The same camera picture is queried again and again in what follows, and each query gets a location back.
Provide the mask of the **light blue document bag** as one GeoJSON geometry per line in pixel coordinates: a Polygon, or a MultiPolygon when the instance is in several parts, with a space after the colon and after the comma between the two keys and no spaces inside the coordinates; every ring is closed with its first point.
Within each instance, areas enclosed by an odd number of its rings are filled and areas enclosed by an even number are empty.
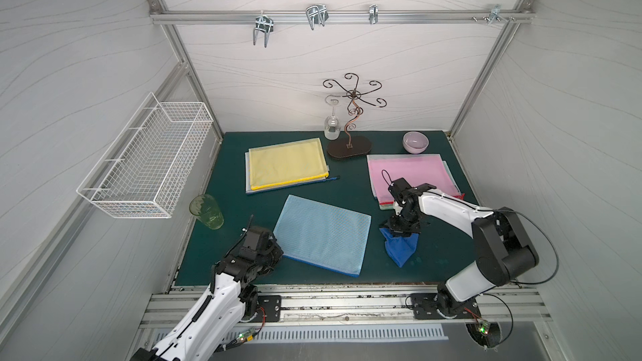
{"type": "Polygon", "coordinates": [[[370,225],[369,215],[290,195],[274,235],[285,257],[358,277],[370,225]]]}

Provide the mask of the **blue microfibre cloth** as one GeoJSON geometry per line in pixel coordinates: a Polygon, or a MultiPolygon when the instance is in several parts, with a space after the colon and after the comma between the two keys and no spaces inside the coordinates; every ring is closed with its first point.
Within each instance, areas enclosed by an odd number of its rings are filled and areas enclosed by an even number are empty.
{"type": "Polygon", "coordinates": [[[404,267],[415,254],[420,235],[413,233],[409,237],[394,236],[391,230],[386,227],[381,227],[379,231],[385,238],[385,249],[388,256],[397,267],[404,267]]]}

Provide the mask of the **yellow mesh document bag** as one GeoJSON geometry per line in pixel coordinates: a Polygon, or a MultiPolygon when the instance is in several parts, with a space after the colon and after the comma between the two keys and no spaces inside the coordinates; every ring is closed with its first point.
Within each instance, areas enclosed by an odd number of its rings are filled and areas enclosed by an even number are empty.
{"type": "Polygon", "coordinates": [[[251,148],[247,151],[249,190],[285,187],[325,179],[329,167],[319,138],[251,148]]]}

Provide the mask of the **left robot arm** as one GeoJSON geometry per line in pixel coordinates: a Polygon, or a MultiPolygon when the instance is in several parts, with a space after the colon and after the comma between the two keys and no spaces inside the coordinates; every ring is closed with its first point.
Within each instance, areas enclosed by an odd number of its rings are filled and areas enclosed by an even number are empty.
{"type": "Polygon", "coordinates": [[[209,360],[216,352],[255,339],[270,318],[270,308],[260,304],[253,282],[273,272],[283,255],[271,230],[249,222],[212,266],[209,285],[177,326],[151,349],[139,348],[130,358],[209,360]]]}

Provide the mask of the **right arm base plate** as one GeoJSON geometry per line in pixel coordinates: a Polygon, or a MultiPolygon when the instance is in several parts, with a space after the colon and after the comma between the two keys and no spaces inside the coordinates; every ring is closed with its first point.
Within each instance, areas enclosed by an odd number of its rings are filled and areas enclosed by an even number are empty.
{"type": "Polygon", "coordinates": [[[479,319],[482,316],[474,298],[458,302],[446,292],[413,293],[406,298],[406,307],[417,320],[479,319]]]}

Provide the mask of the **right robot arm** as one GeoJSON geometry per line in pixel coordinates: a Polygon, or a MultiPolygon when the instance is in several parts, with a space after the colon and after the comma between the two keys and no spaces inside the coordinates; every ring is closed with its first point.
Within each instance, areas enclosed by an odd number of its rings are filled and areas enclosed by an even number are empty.
{"type": "Polygon", "coordinates": [[[413,187],[400,178],[389,183],[393,214],[381,224],[388,256],[402,267],[415,253],[419,235],[431,218],[439,219],[471,237],[474,261],[438,285],[436,294],[412,294],[416,319],[454,319],[466,313],[474,300],[495,287],[517,282],[539,264],[539,255],[522,221],[511,208],[480,207],[452,197],[430,184],[413,187]]]}

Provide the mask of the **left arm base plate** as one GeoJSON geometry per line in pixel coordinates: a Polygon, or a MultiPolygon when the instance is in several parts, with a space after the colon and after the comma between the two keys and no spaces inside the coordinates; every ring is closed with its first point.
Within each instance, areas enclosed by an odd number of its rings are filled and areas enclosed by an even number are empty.
{"type": "Polygon", "coordinates": [[[259,295],[249,303],[242,323],[277,323],[281,320],[282,297],[279,295],[259,295]]]}

